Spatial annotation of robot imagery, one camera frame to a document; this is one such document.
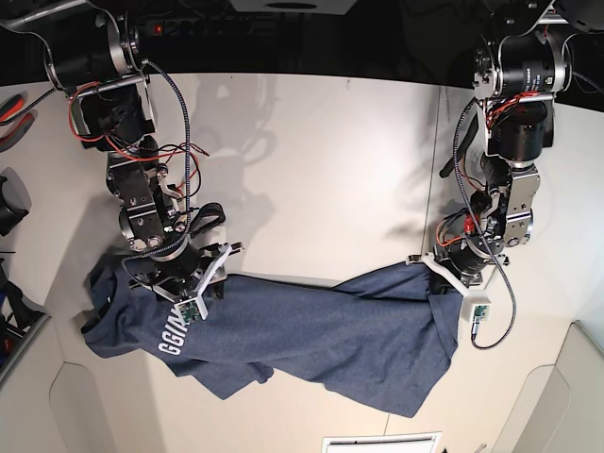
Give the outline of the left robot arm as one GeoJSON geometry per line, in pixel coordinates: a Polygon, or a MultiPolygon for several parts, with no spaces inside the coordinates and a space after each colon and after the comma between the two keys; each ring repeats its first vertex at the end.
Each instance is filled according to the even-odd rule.
{"type": "Polygon", "coordinates": [[[526,243],[532,202],[540,186],[535,162],[553,144],[554,102],[574,75],[568,48],[579,33],[603,30],[600,1],[501,1],[474,55],[475,96],[461,114],[453,155],[440,173],[464,179],[461,166],[479,132],[484,183],[465,208],[436,230],[434,260],[465,288],[479,285],[482,270],[505,258],[507,247],[526,243]]]}

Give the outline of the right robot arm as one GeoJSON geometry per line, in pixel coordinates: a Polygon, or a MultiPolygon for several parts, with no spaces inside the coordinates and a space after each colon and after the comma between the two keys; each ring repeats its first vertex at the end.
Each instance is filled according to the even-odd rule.
{"type": "Polygon", "coordinates": [[[172,146],[155,141],[148,84],[156,64],[141,54],[135,21],[110,1],[5,1],[1,26],[40,41],[52,89],[67,98],[72,134],[106,155],[131,282],[179,308],[202,310],[205,292],[225,280],[226,260],[240,246],[194,244],[226,216],[217,203],[193,203],[202,175],[191,137],[172,146]]]}

